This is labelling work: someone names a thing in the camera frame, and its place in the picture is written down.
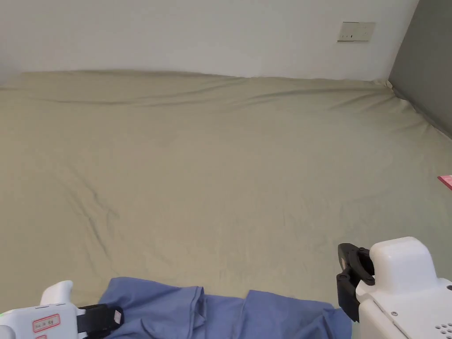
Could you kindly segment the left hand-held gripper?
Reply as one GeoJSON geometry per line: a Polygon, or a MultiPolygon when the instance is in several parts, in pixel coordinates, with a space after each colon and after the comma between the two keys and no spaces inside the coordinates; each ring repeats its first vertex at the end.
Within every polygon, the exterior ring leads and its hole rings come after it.
{"type": "Polygon", "coordinates": [[[119,306],[89,305],[79,309],[71,302],[73,282],[46,288],[38,306],[13,309],[0,316],[2,339],[85,339],[87,334],[110,334],[124,324],[119,306]],[[84,315],[84,332],[77,317],[84,315]]]}

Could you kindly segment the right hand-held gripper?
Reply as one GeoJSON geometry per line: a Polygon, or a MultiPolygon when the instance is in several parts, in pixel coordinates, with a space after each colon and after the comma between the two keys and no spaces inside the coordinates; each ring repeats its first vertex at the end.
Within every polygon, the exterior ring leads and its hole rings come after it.
{"type": "Polygon", "coordinates": [[[370,250],[341,243],[338,258],[343,270],[336,276],[338,304],[359,322],[359,339],[451,338],[452,283],[437,276],[418,239],[383,241],[370,250]]]}

